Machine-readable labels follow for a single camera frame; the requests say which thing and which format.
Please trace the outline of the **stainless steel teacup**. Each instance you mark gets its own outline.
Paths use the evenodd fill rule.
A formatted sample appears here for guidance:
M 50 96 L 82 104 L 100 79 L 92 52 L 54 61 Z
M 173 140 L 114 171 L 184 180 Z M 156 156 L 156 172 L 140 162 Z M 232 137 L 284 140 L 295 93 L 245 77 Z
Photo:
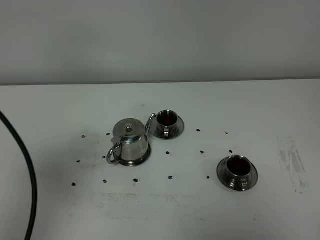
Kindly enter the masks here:
M 251 173 L 250 161 L 242 155 L 230 156 L 226 161 L 226 168 L 241 185 L 241 187 L 248 185 L 248 177 Z
M 172 110 L 162 110 L 157 115 L 156 122 L 158 135 L 169 139 L 177 131 L 178 115 Z

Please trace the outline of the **near stainless steel saucer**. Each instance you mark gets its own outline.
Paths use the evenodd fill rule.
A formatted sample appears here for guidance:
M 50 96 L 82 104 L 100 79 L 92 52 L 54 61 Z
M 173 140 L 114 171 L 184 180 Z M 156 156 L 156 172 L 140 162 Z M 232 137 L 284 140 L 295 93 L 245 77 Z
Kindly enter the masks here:
M 234 179 L 234 177 L 231 176 L 230 172 L 227 170 L 227 160 L 229 158 L 230 156 L 222 159 L 217 166 L 216 172 L 219 181 L 228 189 L 237 192 L 245 192 L 253 188 L 259 179 L 256 167 L 249 161 L 251 163 L 251 172 L 247 178 L 248 184 L 247 186 L 241 187 L 238 181 Z

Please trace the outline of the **far stainless steel saucer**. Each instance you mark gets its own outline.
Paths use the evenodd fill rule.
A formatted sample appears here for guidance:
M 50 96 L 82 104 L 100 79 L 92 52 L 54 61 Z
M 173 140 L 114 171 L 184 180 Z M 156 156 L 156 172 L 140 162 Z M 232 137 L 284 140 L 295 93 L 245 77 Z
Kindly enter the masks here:
M 178 138 L 184 128 L 184 121 L 174 111 L 162 110 L 153 118 L 150 132 L 158 139 L 172 140 Z

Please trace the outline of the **stainless steel teapot saucer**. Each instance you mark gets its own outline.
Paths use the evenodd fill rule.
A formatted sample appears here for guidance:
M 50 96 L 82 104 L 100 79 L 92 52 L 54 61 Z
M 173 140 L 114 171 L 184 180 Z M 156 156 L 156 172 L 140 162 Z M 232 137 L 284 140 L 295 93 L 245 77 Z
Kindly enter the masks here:
M 148 144 L 147 151 L 141 158 L 138 158 L 136 160 L 123 160 L 123 159 L 121 159 L 118 163 L 120 165 L 126 166 L 126 167 L 136 167 L 136 166 L 139 166 L 139 165 L 142 165 L 143 163 L 145 163 L 150 158 L 151 152 L 152 152 L 151 145 Z

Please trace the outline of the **near stainless steel teacup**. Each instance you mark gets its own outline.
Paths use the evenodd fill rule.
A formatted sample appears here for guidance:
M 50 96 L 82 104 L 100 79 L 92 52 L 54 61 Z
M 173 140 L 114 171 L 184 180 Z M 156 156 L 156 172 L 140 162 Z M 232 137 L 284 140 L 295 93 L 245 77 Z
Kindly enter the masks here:
M 226 161 L 226 168 L 241 185 L 241 187 L 248 185 L 248 177 L 251 173 L 250 161 L 242 155 L 230 156 Z

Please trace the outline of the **far stainless steel teacup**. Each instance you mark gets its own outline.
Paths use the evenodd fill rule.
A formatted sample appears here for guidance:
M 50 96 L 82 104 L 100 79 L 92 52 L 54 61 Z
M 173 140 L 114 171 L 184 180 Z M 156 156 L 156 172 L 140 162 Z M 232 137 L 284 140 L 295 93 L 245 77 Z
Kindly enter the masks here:
M 178 115 L 172 110 L 162 110 L 157 115 L 156 122 L 158 135 L 169 139 L 177 131 Z

